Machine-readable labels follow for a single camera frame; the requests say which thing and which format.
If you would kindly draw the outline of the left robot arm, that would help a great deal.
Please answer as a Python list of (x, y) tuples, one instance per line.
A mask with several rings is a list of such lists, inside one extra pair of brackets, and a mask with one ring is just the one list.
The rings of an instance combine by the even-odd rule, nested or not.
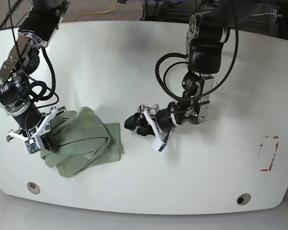
[[(186, 53), (168, 53), (156, 63), (156, 79), (167, 95), (176, 100), (165, 109), (158, 105), (141, 105), (138, 111), (126, 119), (125, 129), (136, 131), (141, 136), (153, 135), (167, 143), (171, 132), (184, 123), (199, 125), (205, 122), (210, 94), (219, 88), (231, 73), (239, 45), (238, 24), (261, 7), (263, 0), (221, 0), (208, 13), (193, 15), (189, 20), (186, 36)], [(232, 62), (220, 83), (213, 84), (213, 74), (220, 70), (221, 54), (228, 41), (230, 30), (235, 31), (235, 48)], [(187, 65), (182, 80), (182, 96), (177, 96), (166, 85), (166, 76), (160, 75), (161, 64), (168, 58), (181, 58)]]

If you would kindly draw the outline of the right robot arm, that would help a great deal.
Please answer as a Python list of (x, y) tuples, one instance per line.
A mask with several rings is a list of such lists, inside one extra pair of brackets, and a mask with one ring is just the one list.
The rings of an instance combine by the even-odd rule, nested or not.
[[(50, 112), (42, 113), (36, 103), (57, 96), (56, 76), (46, 47), (58, 30), (70, 3), (67, 0), (32, 0), (30, 4), (32, 8), (20, 25), (14, 46), (0, 69), (0, 107), (19, 125), (18, 130), (9, 131), (7, 142), (18, 138), (26, 151), (33, 154), (41, 150), (59, 149), (51, 121), (66, 109), (56, 108), (51, 103)], [(39, 53), (43, 54), (49, 67), (51, 87), (30, 76), (39, 66)]]

